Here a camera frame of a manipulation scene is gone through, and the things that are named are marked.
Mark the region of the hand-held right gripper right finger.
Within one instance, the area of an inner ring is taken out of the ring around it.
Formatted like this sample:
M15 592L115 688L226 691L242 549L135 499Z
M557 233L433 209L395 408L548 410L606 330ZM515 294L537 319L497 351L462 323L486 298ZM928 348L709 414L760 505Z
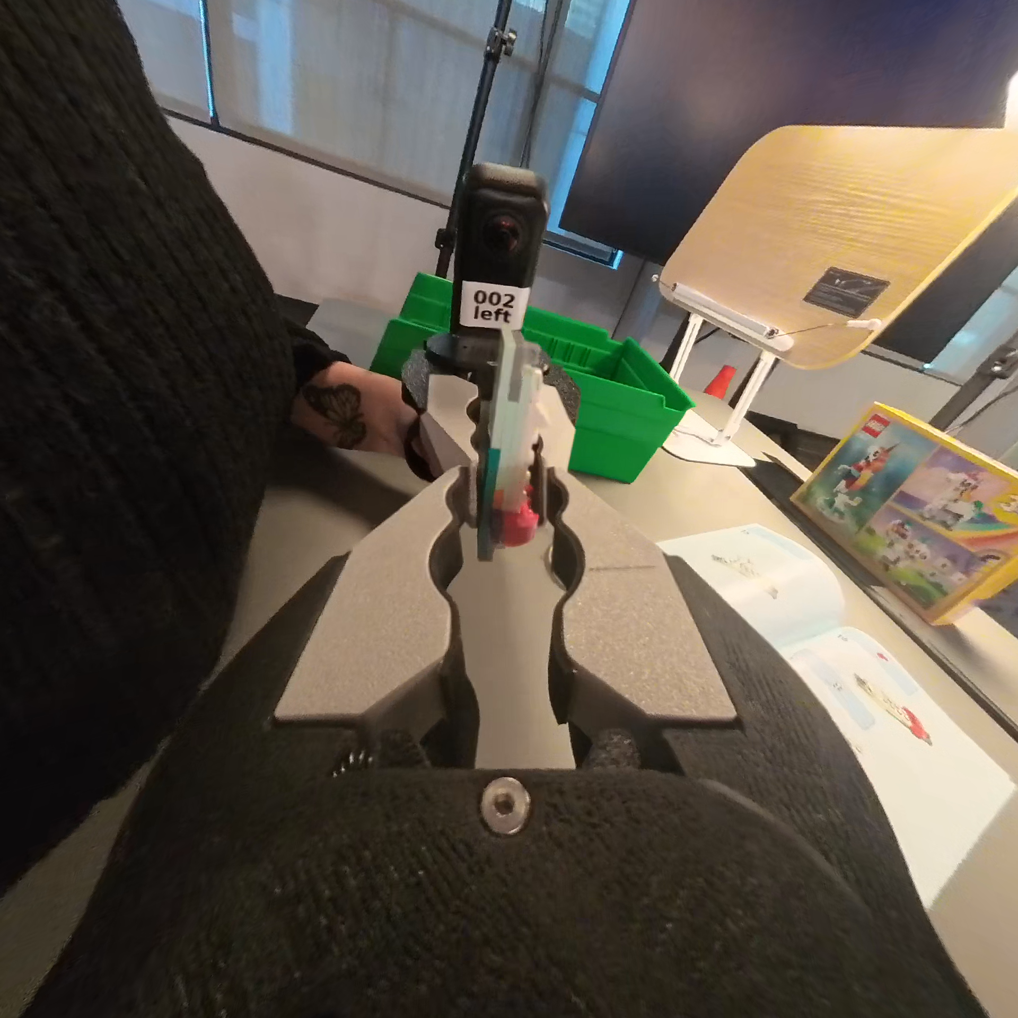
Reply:
M550 468L549 689L578 730L727 727L736 708L661 548L570 473Z

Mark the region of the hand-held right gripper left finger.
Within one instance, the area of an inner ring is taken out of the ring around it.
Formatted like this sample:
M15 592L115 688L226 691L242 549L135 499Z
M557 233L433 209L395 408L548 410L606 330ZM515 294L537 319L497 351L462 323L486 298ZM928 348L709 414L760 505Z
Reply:
M477 737L449 586L475 470L456 466L363 538L341 563L274 711L282 724L334 724L426 737L447 724Z

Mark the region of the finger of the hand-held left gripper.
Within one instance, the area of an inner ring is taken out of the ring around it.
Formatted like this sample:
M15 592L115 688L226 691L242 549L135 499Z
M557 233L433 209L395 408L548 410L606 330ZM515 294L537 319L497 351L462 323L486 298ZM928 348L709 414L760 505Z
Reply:
M453 468L468 471L477 479L477 386L457 375L431 375L427 383L426 408L419 415L415 439L415 473L436 479Z
M540 414L542 460L549 468L568 471L575 426L554 386L548 384L541 386Z

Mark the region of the white lego strip assembly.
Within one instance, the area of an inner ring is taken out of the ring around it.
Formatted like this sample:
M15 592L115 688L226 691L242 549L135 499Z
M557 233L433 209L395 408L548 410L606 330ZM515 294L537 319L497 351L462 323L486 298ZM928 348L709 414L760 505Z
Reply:
M538 535L547 518L546 465L542 433L545 408L541 348L502 328L492 400L488 446L478 469L477 557L520 548Z

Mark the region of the person's left forearm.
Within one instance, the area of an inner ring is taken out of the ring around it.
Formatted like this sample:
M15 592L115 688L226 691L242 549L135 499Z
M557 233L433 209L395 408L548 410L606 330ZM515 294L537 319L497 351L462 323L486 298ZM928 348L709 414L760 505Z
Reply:
M118 5L2 2L2 893L210 677L279 433L339 358L286 320Z

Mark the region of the open lego instruction booklet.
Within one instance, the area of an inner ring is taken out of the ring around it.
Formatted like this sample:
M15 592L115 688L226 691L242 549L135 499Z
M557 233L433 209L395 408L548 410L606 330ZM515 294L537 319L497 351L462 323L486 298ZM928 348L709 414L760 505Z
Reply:
M844 625L842 587L817 554L758 524L659 547L694 569L826 708L872 783L923 905L934 906L1014 781L894 655Z

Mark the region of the yellow lego box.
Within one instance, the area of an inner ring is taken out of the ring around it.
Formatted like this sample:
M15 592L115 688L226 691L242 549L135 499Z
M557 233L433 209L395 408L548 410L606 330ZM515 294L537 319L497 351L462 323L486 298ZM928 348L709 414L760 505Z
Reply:
M1016 584L1016 470L884 403L791 503L929 624Z

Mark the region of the person's left hand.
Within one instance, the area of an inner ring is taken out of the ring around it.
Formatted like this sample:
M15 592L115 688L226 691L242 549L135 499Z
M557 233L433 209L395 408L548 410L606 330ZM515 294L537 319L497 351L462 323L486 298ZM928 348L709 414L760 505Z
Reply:
M401 459L416 418L399 382L343 362L314 374L290 414L292 425L327 447Z

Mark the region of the green plastic bin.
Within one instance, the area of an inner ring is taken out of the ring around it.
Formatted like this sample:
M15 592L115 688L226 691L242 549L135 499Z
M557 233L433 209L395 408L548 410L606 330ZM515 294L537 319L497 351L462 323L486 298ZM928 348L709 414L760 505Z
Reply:
M417 273L400 314L387 324L370 367L397 378L411 352L450 326L452 282ZM615 341L603 328L530 306L523 336L579 388L569 467L619 482L635 480L655 451L694 408L642 347Z

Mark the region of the black tripod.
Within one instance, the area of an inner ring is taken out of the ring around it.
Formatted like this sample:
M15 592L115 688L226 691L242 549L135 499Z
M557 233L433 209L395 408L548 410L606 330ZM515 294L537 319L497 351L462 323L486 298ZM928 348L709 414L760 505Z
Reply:
M465 183L469 171L475 163L480 129L488 109L495 75L502 58L509 57L515 48L516 32L510 29L508 24L512 4L511 1L498 2L494 22L488 32L484 55L482 56L480 76L470 111L446 224L436 234L435 247L438 250L438 260L435 274L439 278L447 279L449 276L457 238L458 216Z

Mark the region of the glass window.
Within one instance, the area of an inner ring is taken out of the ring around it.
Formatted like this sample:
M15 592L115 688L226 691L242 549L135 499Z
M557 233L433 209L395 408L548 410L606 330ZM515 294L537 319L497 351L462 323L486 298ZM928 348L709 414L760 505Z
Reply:
M548 237L622 253L561 219L628 2L512 2L477 162L549 185ZM162 106L447 206L497 2L122 1Z

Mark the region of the large black monitor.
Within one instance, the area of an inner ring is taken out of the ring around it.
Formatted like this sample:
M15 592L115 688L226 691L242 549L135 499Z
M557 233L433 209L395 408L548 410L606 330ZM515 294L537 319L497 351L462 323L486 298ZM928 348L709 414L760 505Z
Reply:
M776 129L1004 128L1016 17L1010 1L634 2L563 225L664 267ZM1015 268L1016 200L873 343L931 362Z

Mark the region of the wooden book stand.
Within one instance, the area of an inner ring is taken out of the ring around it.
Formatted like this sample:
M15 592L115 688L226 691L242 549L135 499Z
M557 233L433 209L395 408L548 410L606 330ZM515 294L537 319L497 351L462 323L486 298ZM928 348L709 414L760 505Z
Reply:
M845 363L897 324L1016 200L1012 129L786 126L737 162L655 276L689 312L672 379L711 324L757 352L720 428L685 415L672 457L750 467L734 441L770 371Z

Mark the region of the black light stand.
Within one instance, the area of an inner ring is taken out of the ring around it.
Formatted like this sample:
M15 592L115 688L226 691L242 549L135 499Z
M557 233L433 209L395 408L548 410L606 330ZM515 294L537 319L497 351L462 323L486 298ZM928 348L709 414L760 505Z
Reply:
M998 346L935 414L929 425L957 434L1001 401L1017 375L1017 332Z

